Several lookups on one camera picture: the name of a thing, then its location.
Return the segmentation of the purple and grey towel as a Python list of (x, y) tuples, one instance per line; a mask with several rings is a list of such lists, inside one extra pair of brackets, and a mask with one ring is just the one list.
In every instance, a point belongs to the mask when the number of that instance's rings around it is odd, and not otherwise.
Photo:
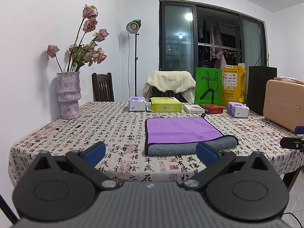
[(189, 155), (196, 153), (198, 143), (217, 149), (231, 149), (239, 144), (234, 135), (224, 135), (200, 117), (148, 118), (145, 121), (147, 156)]

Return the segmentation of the right purple tissue pack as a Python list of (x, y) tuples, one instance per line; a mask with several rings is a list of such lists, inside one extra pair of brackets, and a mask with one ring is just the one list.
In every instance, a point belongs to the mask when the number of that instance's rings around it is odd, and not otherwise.
[(228, 102), (227, 112), (235, 118), (248, 118), (249, 107), (238, 102)]

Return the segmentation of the purple tissue pack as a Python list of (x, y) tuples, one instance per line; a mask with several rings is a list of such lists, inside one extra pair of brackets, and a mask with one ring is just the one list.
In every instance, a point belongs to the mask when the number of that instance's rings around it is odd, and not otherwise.
[(227, 112), (235, 118), (248, 118), (249, 107), (238, 102), (228, 102)]
[(132, 96), (129, 97), (129, 111), (130, 112), (144, 112), (146, 111), (146, 100), (144, 97)]

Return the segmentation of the black rectangular box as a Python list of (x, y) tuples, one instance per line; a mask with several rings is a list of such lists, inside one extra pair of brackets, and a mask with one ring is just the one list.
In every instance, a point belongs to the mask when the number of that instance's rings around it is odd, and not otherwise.
[(266, 84), (277, 77), (277, 68), (250, 66), (248, 74), (246, 105), (251, 111), (263, 115)]

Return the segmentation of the white small box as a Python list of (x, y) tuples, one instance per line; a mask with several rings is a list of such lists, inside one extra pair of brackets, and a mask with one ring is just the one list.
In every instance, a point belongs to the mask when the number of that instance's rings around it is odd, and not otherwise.
[(197, 104), (183, 104), (184, 110), (188, 114), (204, 114), (205, 110)]

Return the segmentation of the pink speckled ceramic vase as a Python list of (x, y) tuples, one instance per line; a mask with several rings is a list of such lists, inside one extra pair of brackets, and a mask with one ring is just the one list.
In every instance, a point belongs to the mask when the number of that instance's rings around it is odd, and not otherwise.
[(80, 99), (80, 72), (58, 73), (57, 100), (62, 119), (72, 120), (80, 116), (78, 103)]

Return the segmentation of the green mucun paper bag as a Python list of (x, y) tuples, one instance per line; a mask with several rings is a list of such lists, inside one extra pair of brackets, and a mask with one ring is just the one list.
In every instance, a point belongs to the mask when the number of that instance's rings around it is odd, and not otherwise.
[(222, 70), (198, 67), (196, 69), (196, 87), (194, 104), (220, 105), (222, 99)]

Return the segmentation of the dark wooden chair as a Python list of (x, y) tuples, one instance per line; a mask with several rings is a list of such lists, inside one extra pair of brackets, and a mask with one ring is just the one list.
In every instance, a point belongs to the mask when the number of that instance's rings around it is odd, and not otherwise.
[(114, 102), (112, 74), (92, 73), (92, 86), (94, 101)]

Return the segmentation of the chair with cream garment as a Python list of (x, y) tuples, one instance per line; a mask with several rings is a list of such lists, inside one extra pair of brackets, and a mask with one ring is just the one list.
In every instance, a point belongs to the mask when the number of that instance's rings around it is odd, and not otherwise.
[(162, 92), (155, 87), (152, 87), (151, 90), (152, 90), (152, 95), (151, 95), (152, 97), (174, 97), (177, 100), (179, 100), (181, 103), (187, 102), (187, 100), (183, 97), (182, 93), (174, 93), (171, 90)]

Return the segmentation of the left purple tissue pack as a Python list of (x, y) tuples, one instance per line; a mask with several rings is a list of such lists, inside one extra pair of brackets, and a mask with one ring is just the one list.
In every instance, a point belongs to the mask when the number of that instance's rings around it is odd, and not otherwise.
[(144, 112), (146, 111), (146, 100), (144, 97), (132, 96), (129, 97), (129, 111), (130, 112)]

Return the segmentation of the lime green cardboard box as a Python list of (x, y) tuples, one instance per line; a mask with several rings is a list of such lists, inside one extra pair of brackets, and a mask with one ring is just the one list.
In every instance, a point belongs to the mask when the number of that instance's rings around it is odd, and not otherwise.
[(181, 112), (182, 103), (174, 97), (150, 98), (151, 109), (154, 112)]

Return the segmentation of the cream garment on chair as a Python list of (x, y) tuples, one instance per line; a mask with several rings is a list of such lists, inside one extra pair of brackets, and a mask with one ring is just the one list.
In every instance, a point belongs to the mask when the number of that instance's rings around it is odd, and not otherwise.
[(149, 73), (142, 89), (146, 101), (152, 97), (152, 88), (162, 93), (173, 91), (181, 94), (189, 103), (194, 104), (196, 81), (187, 71), (153, 71)]

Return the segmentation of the dried pink rose bouquet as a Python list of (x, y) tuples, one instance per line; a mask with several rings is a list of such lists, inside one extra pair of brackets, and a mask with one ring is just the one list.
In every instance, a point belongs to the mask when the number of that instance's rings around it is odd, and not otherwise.
[(107, 58), (98, 43), (105, 41), (109, 33), (105, 28), (96, 29), (97, 18), (98, 9), (94, 5), (85, 5), (76, 39), (68, 48), (67, 72), (77, 72), (85, 65), (100, 64)]

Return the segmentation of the dark framed sliding window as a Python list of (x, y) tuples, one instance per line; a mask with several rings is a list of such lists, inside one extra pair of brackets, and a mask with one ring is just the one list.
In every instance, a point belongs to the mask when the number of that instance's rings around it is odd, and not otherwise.
[(267, 66), (265, 23), (214, 5), (159, 1), (159, 70)]

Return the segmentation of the studio lamp on stand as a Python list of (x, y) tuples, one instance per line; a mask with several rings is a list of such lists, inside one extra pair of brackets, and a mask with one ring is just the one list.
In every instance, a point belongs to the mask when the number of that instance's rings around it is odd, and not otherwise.
[(135, 45), (134, 45), (134, 94), (135, 96), (138, 95), (138, 88), (137, 88), (137, 61), (138, 61), (138, 51), (137, 51), (137, 43), (138, 43), (138, 36), (139, 36), (139, 30), (141, 28), (141, 19), (135, 19), (129, 22), (126, 25), (126, 30), (128, 32), (128, 36), (134, 35), (135, 36)]

